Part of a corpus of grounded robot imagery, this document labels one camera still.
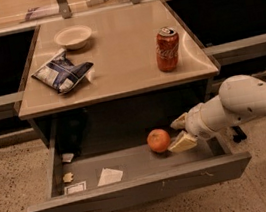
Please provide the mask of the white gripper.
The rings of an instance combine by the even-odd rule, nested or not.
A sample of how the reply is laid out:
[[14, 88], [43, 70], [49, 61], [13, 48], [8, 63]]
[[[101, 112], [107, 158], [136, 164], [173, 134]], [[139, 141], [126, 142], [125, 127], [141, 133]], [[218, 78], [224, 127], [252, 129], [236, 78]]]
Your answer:
[[174, 119], [170, 127], [175, 130], [186, 129], [181, 131], [175, 138], [173, 143], [167, 148], [173, 153], [180, 153], [196, 147], [198, 140], [209, 140], [212, 137], [212, 130], [206, 126], [202, 120], [201, 107], [203, 103], [192, 107], [189, 112], [181, 114], [177, 119]]

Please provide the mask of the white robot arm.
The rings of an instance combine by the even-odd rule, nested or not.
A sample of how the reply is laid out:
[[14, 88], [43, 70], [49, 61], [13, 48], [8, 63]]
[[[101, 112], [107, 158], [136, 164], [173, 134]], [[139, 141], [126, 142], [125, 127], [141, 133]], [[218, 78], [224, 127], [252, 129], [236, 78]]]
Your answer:
[[266, 116], [266, 82], [247, 75], [231, 76], [222, 82], [213, 99], [173, 120], [171, 127], [180, 133], [168, 149], [173, 153], [187, 151], [223, 128], [239, 126], [258, 116]]

